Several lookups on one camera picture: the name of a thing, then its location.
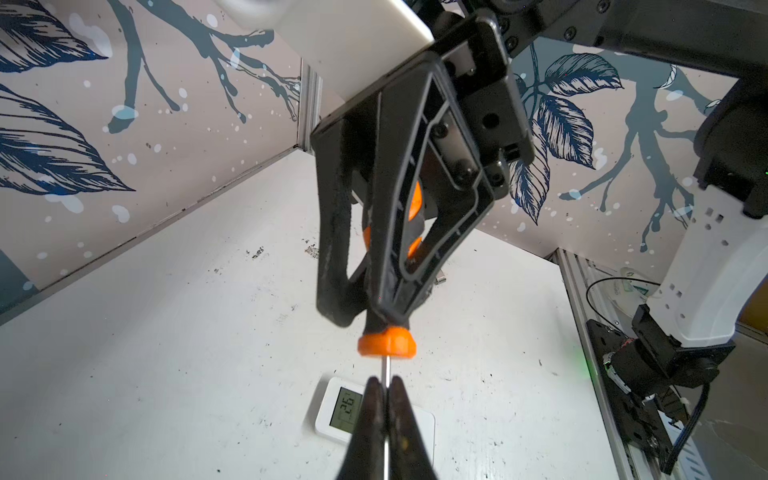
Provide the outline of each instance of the white plastic part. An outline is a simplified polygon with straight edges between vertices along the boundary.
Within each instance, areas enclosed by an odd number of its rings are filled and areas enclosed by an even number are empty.
[[[768,217],[754,220],[742,203],[710,185],[696,211],[650,314],[684,347],[727,342],[744,304],[768,273]]]
[[[244,28],[273,28],[345,101],[433,41],[402,0],[216,1]]]
[[[332,427],[331,416],[333,415],[333,409],[336,407],[336,400],[339,398],[339,391],[341,388],[352,390],[362,395],[366,391],[366,387],[354,382],[348,382],[344,379],[340,379],[335,376],[328,381],[328,387],[326,393],[323,395],[323,402],[320,404],[320,410],[315,418],[315,431],[318,435],[324,436],[327,439],[335,440],[343,444],[349,443],[352,438],[351,433],[347,433],[336,427]],[[422,434],[422,442],[424,442],[424,449],[427,451],[429,461],[434,463],[435,453],[435,416],[432,413],[427,412],[424,409],[420,409],[417,406],[411,405],[413,409],[413,416],[416,418],[416,425],[419,426],[419,433]]]

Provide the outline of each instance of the table surface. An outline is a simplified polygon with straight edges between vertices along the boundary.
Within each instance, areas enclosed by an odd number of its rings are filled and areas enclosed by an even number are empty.
[[[324,384],[380,361],[316,311],[317,237],[296,151],[0,327],[0,478],[335,478]],[[616,478],[558,267],[475,231],[443,270],[392,365],[438,477]]]

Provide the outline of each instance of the wire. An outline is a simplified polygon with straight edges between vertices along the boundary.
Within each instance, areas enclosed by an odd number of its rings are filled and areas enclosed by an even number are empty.
[[[592,282],[592,283],[590,284],[590,286],[588,286],[588,287],[587,287],[587,292],[586,292],[586,294],[585,294],[584,296],[586,296],[586,297],[587,297],[587,304],[588,304],[588,305],[589,305],[589,306],[590,306],[590,307],[591,307],[591,308],[594,310],[594,312],[595,312],[595,313],[596,313],[596,314],[597,314],[597,315],[598,315],[600,318],[602,318],[603,320],[605,320],[605,321],[608,323],[608,325],[610,325],[610,324],[611,324],[611,322],[610,322],[610,321],[609,321],[607,318],[605,318],[605,317],[602,315],[602,313],[598,312],[598,309],[594,308],[594,305],[592,305],[592,302],[591,302],[591,300],[589,300],[589,291],[590,291],[590,290],[592,290],[592,287],[593,287],[593,286],[595,286],[595,285],[597,285],[597,284],[598,284],[598,283],[600,283],[600,282],[607,282],[608,280],[632,280],[633,282],[642,282],[642,283],[648,283],[648,284],[650,284],[650,285],[656,285],[656,286],[659,286],[659,285],[661,285],[661,283],[658,283],[658,282],[651,282],[650,280],[641,280],[641,279],[639,279],[639,278],[634,278],[634,277],[632,277],[632,276],[609,276],[609,277],[607,277],[607,278],[601,278],[601,279],[599,279],[599,280],[597,280],[597,281],[594,281],[594,282]]]
[[[709,396],[710,384],[705,383],[701,387],[701,396],[699,397],[699,401],[696,404],[693,415],[690,416],[690,420],[688,420],[688,423],[685,424],[685,428],[683,429],[682,433],[680,433],[680,435],[677,437],[677,440],[675,440],[674,446],[672,447],[672,452],[670,452],[670,456],[667,457],[667,459],[664,461],[664,464],[661,466],[661,471],[663,473],[666,473],[667,475],[672,473],[672,468],[674,468],[674,464],[677,463],[677,456],[680,454],[680,451],[683,449],[685,443],[690,438],[690,434],[694,432],[694,428],[699,422],[699,417],[701,417],[701,413],[704,411],[704,406],[707,405],[707,398],[709,398]]]

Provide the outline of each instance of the digital display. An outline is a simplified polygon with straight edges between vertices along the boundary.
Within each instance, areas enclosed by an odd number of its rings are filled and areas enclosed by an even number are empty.
[[[355,422],[357,422],[357,415],[360,414],[360,403],[362,403],[362,394],[341,387],[339,398],[336,399],[336,406],[333,407],[331,426],[334,429],[352,433],[352,430],[355,429]]]

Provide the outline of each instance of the black wire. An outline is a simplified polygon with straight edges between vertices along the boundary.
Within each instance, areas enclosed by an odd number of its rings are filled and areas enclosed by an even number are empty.
[[[611,324],[611,322],[605,318],[602,313],[598,312],[598,309],[594,308],[594,305],[592,305],[592,302],[589,300],[589,291],[592,290],[592,287],[597,285],[600,282],[607,282],[608,280],[632,280],[633,282],[642,282],[642,283],[649,283],[650,285],[656,285],[659,286],[661,283],[657,282],[651,282],[650,280],[641,280],[639,278],[634,278],[632,276],[609,276],[608,278],[601,278],[595,282],[592,282],[590,286],[587,287],[587,292],[584,294],[584,296],[587,297],[587,304],[594,310],[594,312],[603,320],[605,320],[608,325]]]
[[[701,413],[704,411],[704,406],[707,405],[707,398],[709,398],[709,396],[710,384],[705,383],[701,387],[701,396],[699,397],[699,402],[696,404],[693,415],[690,416],[690,420],[688,420],[688,423],[685,424],[685,428],[683,429],[682,433],[680,433],[680,436],[678,436],[677,440],[675,440],[674,446],[672,447],[672,452],[670,452],[670,456],[667,457],[667,459],[664,461],[664,464],[661,466],[661,471],[663,473],[666,473],[667,475],[672,473],[672,468],[674,468],[674,464],[677,462],[677,456],[685,446],[685,442],[687,442],[690,438],[690,434],[694,432],[694,428],[699,422],[699,417],[701,417]]]

